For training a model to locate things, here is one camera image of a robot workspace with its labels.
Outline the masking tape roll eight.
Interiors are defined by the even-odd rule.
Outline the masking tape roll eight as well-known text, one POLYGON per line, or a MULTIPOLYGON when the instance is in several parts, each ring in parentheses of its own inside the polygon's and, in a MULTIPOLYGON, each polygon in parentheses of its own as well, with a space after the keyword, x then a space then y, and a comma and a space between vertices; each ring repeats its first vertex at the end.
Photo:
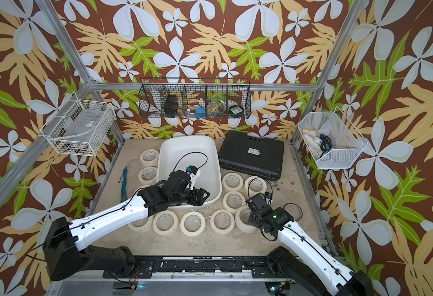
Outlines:
POLYGON ((152 229, 153 218, 147 217, 127 224, 128 228, 135 233, 145 233, 152 229))

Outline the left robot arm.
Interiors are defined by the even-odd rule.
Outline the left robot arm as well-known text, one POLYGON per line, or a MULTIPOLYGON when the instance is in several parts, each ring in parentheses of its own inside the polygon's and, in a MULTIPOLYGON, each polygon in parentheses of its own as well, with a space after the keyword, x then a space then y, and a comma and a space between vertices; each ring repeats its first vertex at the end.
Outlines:
POLYGON ((188 204, 202 206, 210 194, 195 187, 200 170, 189 166, 172 172, 167 180, 137 190, 133 197, 97 214, 67 221, 52 222, 42 246, 51 281, 64 280, 79 271, 103 270, 131 276, 136 260, 128 247, 95 247, 103 236, 138 220, 152 217, 169 207, 188 204))

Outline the masking tape roll seven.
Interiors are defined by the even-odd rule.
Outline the masking tape roll seven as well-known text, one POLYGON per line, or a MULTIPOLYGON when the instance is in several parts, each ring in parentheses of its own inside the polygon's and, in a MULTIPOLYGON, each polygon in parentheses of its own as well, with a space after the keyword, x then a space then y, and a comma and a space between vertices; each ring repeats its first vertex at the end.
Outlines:
POLYGON ((242 176, 233 172, 224 175, 221 182, 225 191, 239 191, 244 185, 242 176))

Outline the masking tape roll six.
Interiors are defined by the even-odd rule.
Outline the masking tape roll six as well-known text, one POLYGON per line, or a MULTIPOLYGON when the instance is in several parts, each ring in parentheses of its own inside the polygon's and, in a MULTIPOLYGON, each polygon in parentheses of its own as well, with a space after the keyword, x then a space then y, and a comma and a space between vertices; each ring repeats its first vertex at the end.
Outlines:
POLYGON ((236 213, 245 203, 245 197, 237 191, 227 192, 223 197, 223 206, 231 213, 236 213))

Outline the masking tape roll two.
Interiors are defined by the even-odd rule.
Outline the masking tape roll two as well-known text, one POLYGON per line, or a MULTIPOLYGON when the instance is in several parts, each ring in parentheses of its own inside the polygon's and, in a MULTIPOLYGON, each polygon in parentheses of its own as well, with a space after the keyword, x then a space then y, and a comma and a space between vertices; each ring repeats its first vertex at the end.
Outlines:
POLYGON ((140 161, 144 167, 157 167, 159 162, 159 151, 157 149, 147 149, 140 155, 140 161))

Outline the masking tape roll ten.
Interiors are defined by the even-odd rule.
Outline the masking tape roll ten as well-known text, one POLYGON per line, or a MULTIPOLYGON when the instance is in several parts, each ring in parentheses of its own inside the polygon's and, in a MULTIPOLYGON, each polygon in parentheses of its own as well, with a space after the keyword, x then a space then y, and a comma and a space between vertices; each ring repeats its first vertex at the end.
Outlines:
POLYGON ((201 235, 205 230, 205 226, 205 217, 199 212, 186 213, 180 222, 182 233, 191 238, 201 235))

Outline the masking tape roll five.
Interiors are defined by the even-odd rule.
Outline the masking tape roll five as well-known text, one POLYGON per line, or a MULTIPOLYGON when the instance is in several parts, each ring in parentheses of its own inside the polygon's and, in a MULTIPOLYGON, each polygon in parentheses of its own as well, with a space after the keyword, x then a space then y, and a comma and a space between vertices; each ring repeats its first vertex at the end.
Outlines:
POLYGON ((235 223, 240 231, 243 233, 254 233, 258 229, 249 224, 251 210, 247 205, 240 207, 235 214, 235 223))

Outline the masking tape roll one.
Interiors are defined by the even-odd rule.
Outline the masking tape roll one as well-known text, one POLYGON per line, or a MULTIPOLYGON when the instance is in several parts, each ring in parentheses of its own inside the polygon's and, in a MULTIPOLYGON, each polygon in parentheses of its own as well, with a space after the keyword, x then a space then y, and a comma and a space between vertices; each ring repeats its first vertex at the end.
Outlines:
POLYGON ((141 185, 155 185, 157 182, 157 168, 154 166, 143 168, 138 174, 138 179, 141 185))

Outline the masking tape roll four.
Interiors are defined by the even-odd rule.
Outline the masking tape roll four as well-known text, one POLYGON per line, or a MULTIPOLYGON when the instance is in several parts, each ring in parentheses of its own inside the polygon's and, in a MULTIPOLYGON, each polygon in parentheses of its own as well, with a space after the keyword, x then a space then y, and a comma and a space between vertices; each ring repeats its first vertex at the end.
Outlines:
POLYGON ((267 182, 258 176, 250 176, 244 183, 248 198, 251 198, 259 193, 267 192, 267 182))

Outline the masking tape roll nine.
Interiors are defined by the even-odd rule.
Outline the masking tape roll nine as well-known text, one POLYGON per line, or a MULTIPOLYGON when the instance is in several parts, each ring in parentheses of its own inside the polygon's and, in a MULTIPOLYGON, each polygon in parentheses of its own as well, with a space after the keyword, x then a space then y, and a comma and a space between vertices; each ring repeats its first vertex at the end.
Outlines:
POLYGON ((169 237, 177 231, 179 222, 175 212, 166 210, 154 216, 152 228, 158 236, 169 237))

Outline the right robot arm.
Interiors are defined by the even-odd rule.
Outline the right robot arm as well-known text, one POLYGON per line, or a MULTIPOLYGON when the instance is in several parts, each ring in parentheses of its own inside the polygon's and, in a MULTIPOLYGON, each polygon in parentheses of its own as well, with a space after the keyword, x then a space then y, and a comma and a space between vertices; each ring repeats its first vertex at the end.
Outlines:
POLYGON ((251 211, 249 224, 283 243, 267 255, 268 269, 300 284, 315 296, 372 296, 371 279, 363 271, 354 272, 320 245, 283 208, 272 209, 259 193, 246 204, 251 211))

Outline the masking tape roll eleven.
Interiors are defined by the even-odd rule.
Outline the masking tape roll eleven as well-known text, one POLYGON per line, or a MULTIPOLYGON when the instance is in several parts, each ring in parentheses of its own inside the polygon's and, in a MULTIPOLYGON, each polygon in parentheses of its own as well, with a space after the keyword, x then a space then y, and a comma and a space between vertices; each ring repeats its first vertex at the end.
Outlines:
POLYGON ((225 209, 217 210, 210 218, 210 226, 219 235, 230 234, 235 227, 234 215, 225 209))

